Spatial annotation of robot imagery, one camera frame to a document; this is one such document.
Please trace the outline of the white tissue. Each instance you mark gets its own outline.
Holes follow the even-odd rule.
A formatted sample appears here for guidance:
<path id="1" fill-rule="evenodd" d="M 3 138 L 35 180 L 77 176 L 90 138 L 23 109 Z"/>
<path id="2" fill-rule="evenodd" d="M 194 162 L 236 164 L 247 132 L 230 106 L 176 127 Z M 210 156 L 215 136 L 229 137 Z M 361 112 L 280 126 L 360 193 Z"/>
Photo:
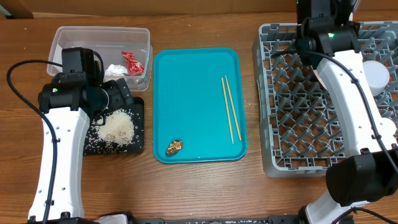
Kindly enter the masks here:
<path id="1" fill-rule="evenodd" d="M 117 80 L 119 76 L 128 76 L 128 70 L 122 65 L 111 64 L 104 72 L 104 82 Z"/>

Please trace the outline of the red strawberry candy wrapper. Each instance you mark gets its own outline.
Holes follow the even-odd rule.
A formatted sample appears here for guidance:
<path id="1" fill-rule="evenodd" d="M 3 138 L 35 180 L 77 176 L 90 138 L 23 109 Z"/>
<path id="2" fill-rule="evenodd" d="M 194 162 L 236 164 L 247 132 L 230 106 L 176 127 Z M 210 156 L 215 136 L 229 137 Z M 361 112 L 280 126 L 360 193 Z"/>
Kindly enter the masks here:
<path id="1" fill-rule="evenodd" d="M 122 51 L 121 54 L 125 59 L 129 76 L 141 76 L 144 74 L 145 67 L 135 59 L 134 53 Z"/>

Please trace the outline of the grey white bowl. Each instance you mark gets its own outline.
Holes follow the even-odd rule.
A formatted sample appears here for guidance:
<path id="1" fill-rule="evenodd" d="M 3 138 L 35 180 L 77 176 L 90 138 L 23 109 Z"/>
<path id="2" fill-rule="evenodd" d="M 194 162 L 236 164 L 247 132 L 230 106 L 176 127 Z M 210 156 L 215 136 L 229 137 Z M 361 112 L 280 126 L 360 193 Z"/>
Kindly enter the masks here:
<path id="1" fill-rule="evenodd" d="M 364 73 L 373 96 L 382 93 L 389 83 L 390 74 L 385 65 L 375 60 L 363 63 Z"/>

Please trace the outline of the brown food scrap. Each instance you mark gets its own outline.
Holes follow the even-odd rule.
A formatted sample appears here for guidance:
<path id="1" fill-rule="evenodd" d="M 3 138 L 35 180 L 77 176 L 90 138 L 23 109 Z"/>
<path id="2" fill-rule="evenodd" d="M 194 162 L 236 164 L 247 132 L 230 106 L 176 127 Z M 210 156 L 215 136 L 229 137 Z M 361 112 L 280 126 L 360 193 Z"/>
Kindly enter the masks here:
<path id="1" fill-rule="evenodd" d="M 172 156 L 178 153 L 183 148 L 183 142 L 181 140 L 175 140 L 171 142 L 165 152 L 167 156 Z"/>

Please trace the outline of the wooden chopstick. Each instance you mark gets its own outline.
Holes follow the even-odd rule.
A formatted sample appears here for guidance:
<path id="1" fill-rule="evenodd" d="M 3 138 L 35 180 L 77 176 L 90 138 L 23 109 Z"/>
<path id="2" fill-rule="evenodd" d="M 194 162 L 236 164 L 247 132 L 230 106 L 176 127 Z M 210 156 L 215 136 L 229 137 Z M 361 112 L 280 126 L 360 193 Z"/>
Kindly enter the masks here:
<path id="1" fill-rule="evenodd" d="M 238 123 L 238 118 L 236 116 L 236 110 L 235 110 L 235 106 L 234 106 L 234 101 L 233 101 L 233 97 L 232 97 L 232 93 L 231 93 L 231 89 L 230 89 L 230 85 L 229 85 L 229 81 L 228 81 L 228 77 L 227 76 L 225 76 L 225 80 L 226 80 L 226 86 L 227 86 L 228 93 L 229 93 L 231 107 L 232 107 L 232 110 L 233 110 L 233 115 L 234 115 L 234 120 L 235 120 L 235 124 L 236 124 L 236 129 L 237 129 L 237 132 L 238 132 L 238 138 L 239 138 L 240 141 L 242 141 L 241 131 L 240 131 L 239 123 Z"/>
<path id="2" fill-rule="evenodd" d="M 228 104 L 228 99 L 226 96 L 226 88 L 224 84 L 224 78 L 221 77 L 221 83 L 222 83 L 222 88 L 223 88 L 223 95 L 224 95 L 224 102 L 225 102 L 225 107 L 226 107 L 226 114 L 227 114 L 227 119 L 228 119 L 228 126 L 229 126 L 229 132 L 231 136 L 231 142 L 234 144 L 234 136 L 233 136 L 233 130 L 232 130 L 232 125 L 231 125 L 231 117 L 229 113 L 229 104 Z"/>

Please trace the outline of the cream white cup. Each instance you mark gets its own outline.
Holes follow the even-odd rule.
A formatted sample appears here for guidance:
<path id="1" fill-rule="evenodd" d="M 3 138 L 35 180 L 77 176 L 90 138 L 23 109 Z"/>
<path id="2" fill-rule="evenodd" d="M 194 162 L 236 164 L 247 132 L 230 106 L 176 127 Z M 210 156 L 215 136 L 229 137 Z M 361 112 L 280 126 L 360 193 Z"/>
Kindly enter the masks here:
<path id="1" fill-rule="evenodd" d="M 380 125 L 382 128 L 382 137 L 395 139 L 397 126 L 393 120 L 389 118 L 381 118 Z"/>

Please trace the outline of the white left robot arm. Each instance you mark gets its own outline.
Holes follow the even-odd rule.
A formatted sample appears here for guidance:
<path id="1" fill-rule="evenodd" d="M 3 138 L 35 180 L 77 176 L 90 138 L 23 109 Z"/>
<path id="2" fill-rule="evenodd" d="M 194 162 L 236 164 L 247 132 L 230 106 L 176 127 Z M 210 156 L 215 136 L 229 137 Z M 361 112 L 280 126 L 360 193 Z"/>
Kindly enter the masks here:
<path id="1" fill-rule="evenodd" d="M 81 169 L 91 121 L 134 102 L 124 79 L 104 81 L 103 61 L 91 49 L 63 49 L 61 68 L 38 97 L 44 146 L 29 223 L 83 219 Z"/>

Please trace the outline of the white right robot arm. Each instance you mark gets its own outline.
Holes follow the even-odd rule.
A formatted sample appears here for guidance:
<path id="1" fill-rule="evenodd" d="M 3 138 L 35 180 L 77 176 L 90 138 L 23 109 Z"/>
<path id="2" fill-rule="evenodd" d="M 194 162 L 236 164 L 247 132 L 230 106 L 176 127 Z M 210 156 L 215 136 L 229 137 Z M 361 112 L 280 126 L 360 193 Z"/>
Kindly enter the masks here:
<path id="1" fill-rule="evenodd" d="M 396 125 L 381 116 L 366 79 L 356 1 L 297 1 L 296 48 L 324 82 L 346 159 L 326 171 L 327 189 L 302 210 L 306 223 L 338 223 L 397 190 Z"/>

